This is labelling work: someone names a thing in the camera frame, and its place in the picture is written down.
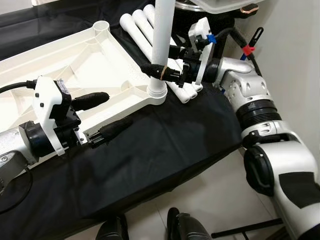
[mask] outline black tablecloth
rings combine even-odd
[[[111,23],[112,34],[138,64],[146,61],[118,22],[152,1],[79,1],[85,8],[78,9],[63,2],[0,16],[1,59],[90,27],[98,18]],[[171,191],[241,145],[231,106],[208,83],[187,104],[169,89],[165,103],[131,118],[133,125],[109,145],[76,147],[33,168],[28,197],[0,215],[0,239],[63,239]],[[16,178],[0,208],[14,203],[27,185],[25,174]]]

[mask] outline white plastic lid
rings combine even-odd
[[[240,9],[249,4],[262,2],[263,0],[190,0],[208,13],[221,14]]]

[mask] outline red cable tie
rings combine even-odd
[[[249,45],[246,45],[245,47],[242,48],[242,51],[246,56],[250,55],[254,50],[256,50],[256,48],[254,46],[249,46]]]

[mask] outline blue clip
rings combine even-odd
[[[207,35],[206,37],[208,38],[209,43],[217,44],[217,40],[213,34]]]

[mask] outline white tile floor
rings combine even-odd
[[[270,200],[255,193],[246,181],[243,158],[231,153],[199,176],[127,212],[131,240],[164,240],[167,212],[176,207],[197,218],[208,233],[225,231],[277,218]],[[94,240],[101,224],[67,240]],[[250,240],[267,238],[280,227],[248,233]],[[243,240],[241,234],[221,240]]]

